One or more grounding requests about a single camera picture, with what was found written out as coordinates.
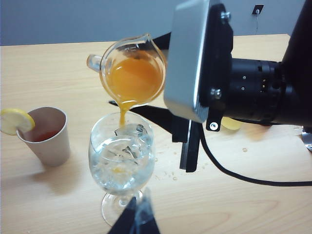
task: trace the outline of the wall outlet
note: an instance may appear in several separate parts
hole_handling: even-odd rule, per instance
[[[256,10],[259,10],[259,15],[260,15],[263,7],[264,7],[264,5],[262,5],[262,4],[255,5],[254,9],[253,9],[253,12],[252,12],[252,15],[256,15],[257,14]]]

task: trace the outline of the pitcher handle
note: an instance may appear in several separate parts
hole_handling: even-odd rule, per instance
[[[87,66],[93,71],[99,73],[99,67],[101,64],[102,56],[99,55],[89,55],[87,58]]]

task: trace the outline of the screw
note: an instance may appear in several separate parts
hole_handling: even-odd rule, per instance
[[[216,122],[212,122],[209,126],[210,126],[210,129],[213,131],[218,129],[218,124]]]
[[[221,21],[223,24],[229,22],[231,20],[231,13],[230,12],[221,12]]]
[[[222,92],[220,89],[212,88],[210,94],[214,96],[215,99],[220,99],[222,97]]]

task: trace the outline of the glass pitcher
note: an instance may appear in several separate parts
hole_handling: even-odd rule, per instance
[[[149,103],[164,87],[166,58],[148,33],[117,41],[103,56],[89,55],[87,66],[121,111]]]

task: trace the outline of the lemon slice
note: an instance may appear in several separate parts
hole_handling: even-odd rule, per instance
[[[0,115],[1,131],[8,135],[16,135],[17,129],[25,133],[35,127],[33,118],[21,109],[3,109]]]
[[[223,127],[226,127],[230,130],[238,130],[242,126],[242,122],[228,117],[223,117],[221,120],[221,124]]]
[[[123,173],[123,172],[126,172],[125,169],[121,168],[121,167],[115,167],[112,169],[112,171],[114,173]]]

